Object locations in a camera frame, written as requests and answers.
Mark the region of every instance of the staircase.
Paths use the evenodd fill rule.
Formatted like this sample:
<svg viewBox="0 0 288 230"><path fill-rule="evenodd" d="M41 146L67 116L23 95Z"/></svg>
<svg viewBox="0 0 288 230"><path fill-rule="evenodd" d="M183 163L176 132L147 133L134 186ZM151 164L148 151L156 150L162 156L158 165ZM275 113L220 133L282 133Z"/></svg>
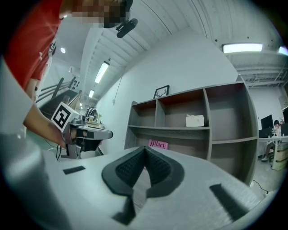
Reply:
<svg viewBox="0 0 288 230"><path fill-rule="evenodd" d="M53 116L53 113L57 109L58 105L60 102L64 100L65 96L68 96L70 100L72 100L78 93L72 91L72 90L67 90L66 92L63 92L62 94L58 95L54 99L48 101L46 104L44 104L41 108L40 111L42 114L47 117L48 119L51 119Z"/></svg>

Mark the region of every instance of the shelf compartment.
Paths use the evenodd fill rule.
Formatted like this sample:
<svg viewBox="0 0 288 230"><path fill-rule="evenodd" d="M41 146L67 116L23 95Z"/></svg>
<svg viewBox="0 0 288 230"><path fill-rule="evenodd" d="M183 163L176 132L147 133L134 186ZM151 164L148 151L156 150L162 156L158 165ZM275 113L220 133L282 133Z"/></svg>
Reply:
<svg viewBox="0 0 288 230"><path fill-rule="evenodd" d="M132 103L129 125L154 126L156 100L137 104Z"/></svg>
<svg viewBox="0 0 288 230"><path fill-rule="evenodd" d="M211 111L214 141L254 137L255 119L250 114L248 92L244 83L206 88Z"/></svg>
<svg viewBox="0 0 288 230"><path fill-rule="evenodd" d="M129 127L134 134L150 135L153 137L167 137L174 139L208 140L209 127L199 128L168 128L168 127Z"/></svg>
<svg viewBox="0 0 288 230"><path fill-rule="evenodd" d="M155 126L186 127L187 115L203 115L204 125L209 125L203 89L159 98Z"/></svg>
<svg viewBox="0 0 288 230"><path fill-rule="evenodd" d="M247 142L256 140L258 137L248 137L242 139L230 139L230 140L221 140L221 141L212 141L212 144L230 144L230 143L238 143L238 142Z"/></svg>
<svg viewBox="0 0 288 230"><path fill-rule="evenodd" d="M242 182L253 176L257 139L227 144L212 144L211 162Z"/></svg>
<svg viewBox="0 0 288 230"><path fill-rule="evenodd" d="M150 139L167 142L168 150L182 153L189 156L199 157L202 159L207 158L208 140L188 140L168 137L155 137L137 133L135 146L148 146Z"/></svg>

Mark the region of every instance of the computer monitor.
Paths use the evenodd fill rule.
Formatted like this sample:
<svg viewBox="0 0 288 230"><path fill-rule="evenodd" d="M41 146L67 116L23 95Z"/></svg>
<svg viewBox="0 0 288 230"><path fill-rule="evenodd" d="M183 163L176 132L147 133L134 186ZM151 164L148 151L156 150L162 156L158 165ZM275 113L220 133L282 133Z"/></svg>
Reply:
<svg viewBox="0 0 288 230"><path fill-rule="evenodd" d="M263 119L261 119L261 125L262 125L262 129L265 128L273 128L273 119L272 119L272 115L269 115Z"/></svg>
<svg viewBox="0 0 288 230"><path fill-rule="evenodd" d="M259 138L273 137L272 128L265 128L259 130Z"/></svg>
<svg viewBox="0 0 288 230"><path fill-rule="evenodd" d="M288 123L281 125L281 135L288 136Z"/></svg>
<svg viewBox="0 0 288 230"><path fill-rule="evenodd" d="M288 123L288 108L283 109L284 121Z"/></svg>

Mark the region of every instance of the ceiling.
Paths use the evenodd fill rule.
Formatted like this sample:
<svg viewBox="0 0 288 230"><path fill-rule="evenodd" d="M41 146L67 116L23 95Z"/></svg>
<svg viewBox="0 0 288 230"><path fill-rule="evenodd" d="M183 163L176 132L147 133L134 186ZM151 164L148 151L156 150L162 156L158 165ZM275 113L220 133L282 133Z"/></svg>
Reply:
<svg viewBox="0 0 288 230"><path fill-rule="evenodd" d="M59 42L67 47L65 56L68 61L81 68L81 77L85 79L82 88L86 96L92 89L95 91L94 99L98 100L141 53L186 27L196 30L219 49L226 43L262 43L265 51L261 53L226 55L250 87L278 86L288 80L288 64L284 66L287 56L276 53L282 41L273 25L250 2L134 0L131 18L138 19L139 23L123 39L116 37L115 29L92 28L88 33L90 25L75 27L68 20L66 25L66 19L62 23ZM96 84L94 80L103 61L108 61L110 67L100 84Z"/></svg>
<svg viewBox="0 0 288 230"><path fill-rule="evenodd" d="M78 18L64 18L57 32L56 51L53 58L68 63L80 72L81 59L91 24L82 23Z"/></svg>

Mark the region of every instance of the ceiling light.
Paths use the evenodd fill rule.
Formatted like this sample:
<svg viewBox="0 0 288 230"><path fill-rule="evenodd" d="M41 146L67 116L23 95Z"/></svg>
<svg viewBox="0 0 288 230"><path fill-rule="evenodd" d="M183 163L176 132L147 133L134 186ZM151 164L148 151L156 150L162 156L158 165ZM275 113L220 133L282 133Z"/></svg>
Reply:
<svg viewBox="0 0 288 230"><path fill-rule="evenodd" d="M94 90L90 90L89 97L92 98L94 94Z"/></svg>
<svg viewBox="0 0 288 230"><path fill-rule="evenodd" d="M222 46L223 53L261 52L262 48L263 45L257 43L226 44Z"/></svg>
<svg viewBox="0 0 288 230"><path fill-rule="evenodd" d="M95 82L99 84L100 80L102 79L104 73L106 72L106 70L108 69L109 67L109 63L108 62L103 62L97 76L96 76L96 79L95 79Z"/></svg>
<svg viewBox="0 0 288 230"><path fill-rule="evenodd" d="M278 53L281 53L281 54L284 54L284 55L287 55L288 56L288 50L286 47L284 46L281 46L278 50Z"/></svg>

